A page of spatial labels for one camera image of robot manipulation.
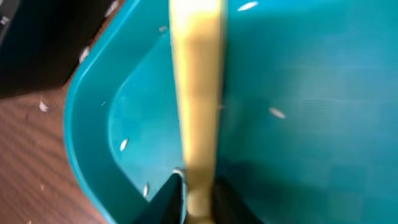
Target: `wooden table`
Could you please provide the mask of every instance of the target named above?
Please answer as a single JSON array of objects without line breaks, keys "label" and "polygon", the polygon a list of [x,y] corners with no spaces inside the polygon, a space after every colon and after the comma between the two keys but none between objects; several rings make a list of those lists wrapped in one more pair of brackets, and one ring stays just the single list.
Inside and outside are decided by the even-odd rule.
[{"label": "wooden table", "polygon": [[[69,83],[56,90],[0,101],[2,224],[105,223],[81,192],[67,161],[63,108],[68,87]],[[39,108],[40,101],[48,106],[47,112]]]}]

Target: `wood grain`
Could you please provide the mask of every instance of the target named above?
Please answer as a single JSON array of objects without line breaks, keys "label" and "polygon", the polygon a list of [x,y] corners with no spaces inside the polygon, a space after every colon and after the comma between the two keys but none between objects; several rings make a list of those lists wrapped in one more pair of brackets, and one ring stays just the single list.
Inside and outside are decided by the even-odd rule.
[{"label": "wood grain", "polygon": [[[68,87],[0,101],[0,223],[106,223],[67,161],[63,108]],[[40,110],[40,101],[47,112]]]}]

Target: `teal plastic tray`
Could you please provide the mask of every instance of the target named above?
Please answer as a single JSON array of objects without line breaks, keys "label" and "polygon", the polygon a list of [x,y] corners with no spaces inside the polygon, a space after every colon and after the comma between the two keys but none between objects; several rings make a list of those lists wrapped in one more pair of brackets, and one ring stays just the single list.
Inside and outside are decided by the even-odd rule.
[{"label": "teal plastic tray", "polygon": [[[398,223],[398,1],[246,3],[228,3],[217,175],[266,223]],[[127,1],[70,87],[68,156],[110,223],[183,166],[168,27],[167,0]]]}]

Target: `yellow stick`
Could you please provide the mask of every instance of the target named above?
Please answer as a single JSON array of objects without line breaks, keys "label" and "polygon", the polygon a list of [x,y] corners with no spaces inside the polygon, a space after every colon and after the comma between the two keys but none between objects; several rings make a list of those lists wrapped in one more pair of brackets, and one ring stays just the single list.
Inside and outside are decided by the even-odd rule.
[{"label": "yellow stick", "polygon": [[223,6],[223,0],[170,0],[189,224],[213,223],[211,188],[224,57]]}]

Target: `wooden stick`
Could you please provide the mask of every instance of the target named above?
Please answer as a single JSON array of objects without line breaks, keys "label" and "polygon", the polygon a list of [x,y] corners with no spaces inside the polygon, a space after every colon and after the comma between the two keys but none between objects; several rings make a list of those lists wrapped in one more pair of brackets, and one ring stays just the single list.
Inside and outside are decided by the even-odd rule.
[{"label": "wooden stick", "polygon": [[170,31],[186,168],[188,223],[213,223],[223,69],[223,0],[170,0]]}]

